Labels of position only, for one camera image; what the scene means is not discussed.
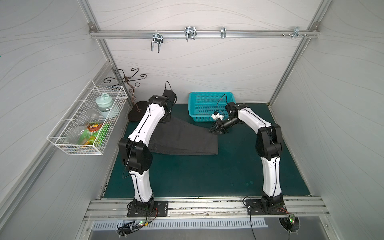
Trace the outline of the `dark grey long pants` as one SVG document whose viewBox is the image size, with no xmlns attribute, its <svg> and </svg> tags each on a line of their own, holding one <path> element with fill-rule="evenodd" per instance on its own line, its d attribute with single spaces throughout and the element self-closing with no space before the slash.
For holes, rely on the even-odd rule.
<svg viewBox="0 0 384 240">
<path fill-rule="evenodd" d="M 209 129 L 175 117 L 156 126 L 148 148 L 152 153 L 163 155 L 206 156 L 219 153 L 218 137 L 209 133 Z"/>
</svg>

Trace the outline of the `teal plastic basket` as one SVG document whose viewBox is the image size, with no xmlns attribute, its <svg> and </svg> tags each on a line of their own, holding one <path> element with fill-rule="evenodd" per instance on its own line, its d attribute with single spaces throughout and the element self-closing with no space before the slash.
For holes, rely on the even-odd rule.
<svg viewBox="0 0 384 240">
<path fill-rule="evenodd" d="M 231 92 L 192 92 L 188 99 L 189 116 L 195 122 L 213 122 L 211 115 L 230 102 L 236 103 Z"/>
</svg>

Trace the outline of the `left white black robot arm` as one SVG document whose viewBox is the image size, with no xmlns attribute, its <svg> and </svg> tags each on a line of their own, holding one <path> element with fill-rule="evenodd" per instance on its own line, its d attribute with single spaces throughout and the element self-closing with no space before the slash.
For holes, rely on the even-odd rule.
<svg viewBox="0 0 384 240">
<path fill-rule="evenodd" d="M 158 123 L 166 120 L 172 106 L 170 97 L 153 95 L 138 126 L 127 139 L 119 141 L 119 151 L 125 161 L 125 171 L 128 172 L 123 173 L 123 177 L 131 177 L 135 190 L 133 203 L 139 209 L 148 211 L 155 205 L 149 176 L 153 162 L 149 143 Z"/>
</svg>

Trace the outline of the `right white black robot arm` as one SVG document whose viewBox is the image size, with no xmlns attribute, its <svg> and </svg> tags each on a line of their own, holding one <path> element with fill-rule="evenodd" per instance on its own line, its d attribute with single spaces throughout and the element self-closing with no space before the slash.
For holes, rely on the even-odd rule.
<svg viewBox="0 0 384 240">
<path fill-rule="evenodd" d="M 280 184 L 280 161 L 283 150 L 281 126 L 264 120 L 246 104 L 230 102 L 225 109 L 228 117 L 217 111 L 211 115 L 215 123 L 210 129 L 210 133 L 226 134 L 228 129 L 234 125 L 245 123 L 257 134 L 256 152 L 260 156 L 263 166 L 261 209 L 265 213 L 272 213 L 284 204 Z"/>
</svg>

